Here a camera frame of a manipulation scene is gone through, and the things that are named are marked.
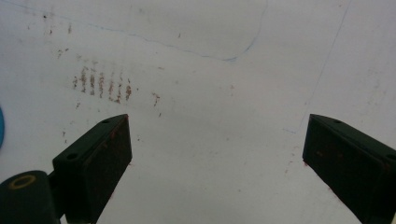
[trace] blue curved edge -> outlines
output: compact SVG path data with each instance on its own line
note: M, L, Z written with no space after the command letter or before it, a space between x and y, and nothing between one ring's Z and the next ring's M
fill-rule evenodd
M3 111L0 108L0 148L1 148L2 144L3 144L4 129L5 129L4 116L3 116Z

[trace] black plastic part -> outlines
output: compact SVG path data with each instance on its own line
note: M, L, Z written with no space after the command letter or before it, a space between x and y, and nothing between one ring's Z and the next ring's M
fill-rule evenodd
M128 116L103 120L52 162L68 222L95 223L132 159Z
M0 223L60 223L46 173L25 172L0 185Z
M395 150L337 119L311 115L303 158L362 223L391 223Z

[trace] scratched surface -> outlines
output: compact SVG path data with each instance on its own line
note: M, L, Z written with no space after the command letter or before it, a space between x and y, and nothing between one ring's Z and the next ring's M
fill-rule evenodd
M0 0L0 180L128 113L99 223L359 223L302 162L310 113L396 147L392 0Z

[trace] blue object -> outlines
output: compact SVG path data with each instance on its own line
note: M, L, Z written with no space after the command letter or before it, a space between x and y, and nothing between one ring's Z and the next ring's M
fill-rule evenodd
M0 108L0 147L3 144L3 139L4 139L4 117L3 117L3 111L1 111Z

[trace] circular ring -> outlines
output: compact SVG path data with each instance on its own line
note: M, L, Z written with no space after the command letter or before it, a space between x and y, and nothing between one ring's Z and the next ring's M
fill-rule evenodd
M35 182L35 176L34 175L23 175L20 176L16 179L14 179L11 183L9 183L8 188L9 189L23 189L26 186L29 186Z

